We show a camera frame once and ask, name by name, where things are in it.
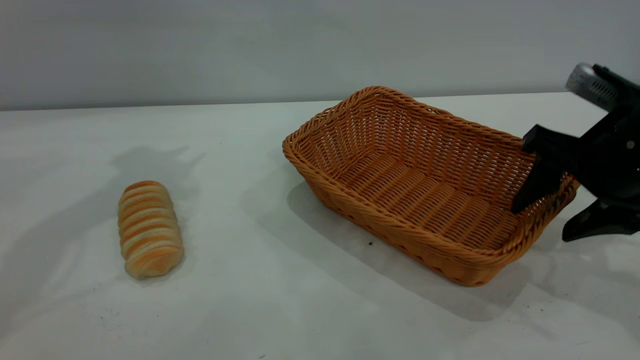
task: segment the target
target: white wall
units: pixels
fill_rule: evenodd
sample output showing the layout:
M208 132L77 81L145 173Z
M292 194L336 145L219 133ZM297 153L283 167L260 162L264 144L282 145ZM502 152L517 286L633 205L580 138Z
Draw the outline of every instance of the white wall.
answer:
M640 1L0 0L0 106L561 90L640 81Z

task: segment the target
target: striped bread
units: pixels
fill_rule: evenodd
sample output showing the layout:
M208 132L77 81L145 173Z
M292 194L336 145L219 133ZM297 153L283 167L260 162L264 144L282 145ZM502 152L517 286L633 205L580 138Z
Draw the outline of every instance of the striped bread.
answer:
M120 253L136 279L164 275L180 263L184 249L166 188L141 181L124 190L118 203Z

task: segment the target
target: table surface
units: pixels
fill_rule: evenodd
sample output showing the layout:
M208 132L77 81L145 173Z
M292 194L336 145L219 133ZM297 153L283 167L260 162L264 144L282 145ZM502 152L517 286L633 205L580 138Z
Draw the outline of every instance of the table surface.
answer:
M568 93L419 100L520 136L604 115ZM640 238L560 240L587 191L492 282L455 285L323 207L282 155L335 103L0 113L0 358L637 358ZM145 179L186 255L138 282L116 204Z

